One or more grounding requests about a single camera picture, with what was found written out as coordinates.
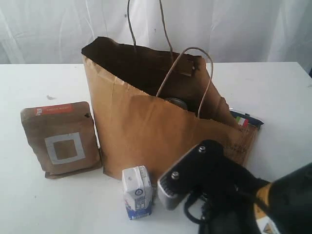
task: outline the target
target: orange label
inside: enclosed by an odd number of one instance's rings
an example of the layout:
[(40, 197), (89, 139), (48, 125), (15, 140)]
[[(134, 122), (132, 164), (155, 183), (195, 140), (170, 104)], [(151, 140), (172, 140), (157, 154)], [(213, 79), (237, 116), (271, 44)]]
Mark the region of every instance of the orange label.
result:
[(56, 105), (56, 106), (41, 106), (36, 107), (35, 115), (52, 115), (52, 114), (61, 114), (61, 113), (69, 113), (73, 111), (72, 104), (64, 104), (64, 105)]
[[(268, 184), (257, 192), (257, 197), (260, 198), (267, 206), (269, 206), (269, 191), (272, 184)], [(256, 219), (267, 216), (255, 203), (253, 204), (254, 216)]]

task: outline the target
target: paper bag handle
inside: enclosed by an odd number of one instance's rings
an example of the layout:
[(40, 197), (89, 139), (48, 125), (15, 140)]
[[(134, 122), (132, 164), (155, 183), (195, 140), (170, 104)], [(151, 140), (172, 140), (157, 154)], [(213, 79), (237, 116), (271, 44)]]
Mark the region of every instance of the paper bag handle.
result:
[(179, 56), (176, 58), (175, 62), (172, 64), (172, 66), (171, 66), (169, 72), (167, 73), (165, 79), (164, 79), (163, 82), (161, 83), (161, 86), (160, 86), (160, 88), (158, 89), (158, 92), (157, 92), (157, 94), (156, 94), (156, 97), (159, 96), (159, 94), (160, 94), (162, 88), (164, 87), (164, 85), (165, 85), (165, 83), (166, 83), (168, 77), (170, 76), (171, 72), (173, 71), (173, 69), (174, 69), (175, 66), (177, 65), (177, 62), (180, 60), (180, 58), (182, 57), (182, 55), (183, 55), (186, 51), (191, 50), (191, 49), (199, 50), (199, 51), (201, 51), (202, 53), (204, 53), (204, 54), (208, 57), (209, 62), (211, 63), (211, 76), (210, 76), (210, 79), (209, 79), (209, 81), (208, 81), (207, 88), (206, 88), (206, 90), (205, 90), (205, 92), (204, 92), (203, 98), (201, 99), (201, 102), (200, 102), (200, 105), (199, 105), (199, 108), (198, 108), (198, 112), (197, 112), (197, 117), (199, 118), (201, 106), (202, 106), (202, 104), (203, 104), (203, 102), (204, 102), (205, 96), (206, 96), (207, 91), (208, 91), (208, 89), (209, 89), (209, 86), (210, 86), (210, 83), (211, 83), (211, 79), (213, 78), (213, 72), (214, 72), (214, 63), (213, 63), (211, 57), (208, 55), (208, 53), (207, 53), (206, 51), (204, 51), (203, 49), (200, 49), (200, 48), (198, 48), (198, 47), (189, 47), (189, 48), (186, 48), (185, 50), (183, 50), (183, 51), (181, 52), (181, 54), (179, 54)]
[[(160, 7), (160, 12), (161, 12), (162, 26), (163, 26), (163, 28), (164, 28), (164, 33), (165, 33), (165, 37), (166, 37), (166, 39), (167, 39), (167, 43), (168, 43), (168, 45), (169, 45), (169, 47), (170, 47), (170, 55), (171, 55), (171, 60), (172, 60), (172, 63), (173, 63), (173, 62), (174, 62), (173, 49), (172, 49), (171, 43), (170, 43), (169, 38), (168, 38), (168, 35), (167, 35), (167, 30), (166, 30), (166, 25), (165, 25), (165, 19), (164, 19), (164, 11), (163, 11), (163, 9), (162, 9), (161, 0), (159, 0), (159, 7)], [(137, 52), (137, 41), (136, 41), (135, 35), (134, 35), (134, 33), (133, 33), (132, 26), (131, 26), (131, 22), (130, 22), (129, 8), (130, 8), (130, 0), (128, 0), (127, 18), (128, 18), (128, 24), (129, 24), (130, 33), (131, 33), (132, 40), (133, 40), (133, 46), (134, 46), (134, 48), (135, 48), (135, 52)]]

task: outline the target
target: metal screw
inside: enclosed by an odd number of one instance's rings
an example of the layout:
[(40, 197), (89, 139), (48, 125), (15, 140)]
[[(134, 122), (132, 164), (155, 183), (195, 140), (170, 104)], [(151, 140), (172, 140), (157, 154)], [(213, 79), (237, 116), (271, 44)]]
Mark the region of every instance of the metal screw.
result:
[(171, 178), (172, 179), (179, 179), (179, 172), (172, 172)]
[(200, 153), (204, 153), (204, 152), (206, 152), (206, 147), (205, 147), (205, 146), (200, 146), (199, 149), (198, 149), (198, 151), (199, 151)]

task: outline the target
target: brown coffee pouch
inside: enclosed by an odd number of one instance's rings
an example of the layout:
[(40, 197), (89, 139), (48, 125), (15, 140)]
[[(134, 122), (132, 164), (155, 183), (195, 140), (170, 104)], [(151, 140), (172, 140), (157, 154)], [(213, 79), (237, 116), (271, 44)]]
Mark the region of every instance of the brown coffee pouch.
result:
[(102, 166), (87, 102), (23, 109), (28, 144), (46, 178), (59, 178)]

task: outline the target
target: white backdrop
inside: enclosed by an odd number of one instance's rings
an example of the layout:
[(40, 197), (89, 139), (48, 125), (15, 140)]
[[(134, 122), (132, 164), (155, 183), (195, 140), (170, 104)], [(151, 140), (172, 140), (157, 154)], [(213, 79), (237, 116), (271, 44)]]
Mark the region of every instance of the white backdrop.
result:
[[(162, 0), (174, 51), (215, 62), (298, 61), (312, 67), (311, 0)], [(0, 0), (0, 63), (81, 63), (97, 36), (132, 43), (127, 0)], [(138, 45), (168, 50), (158, 0), (132, 0)]]

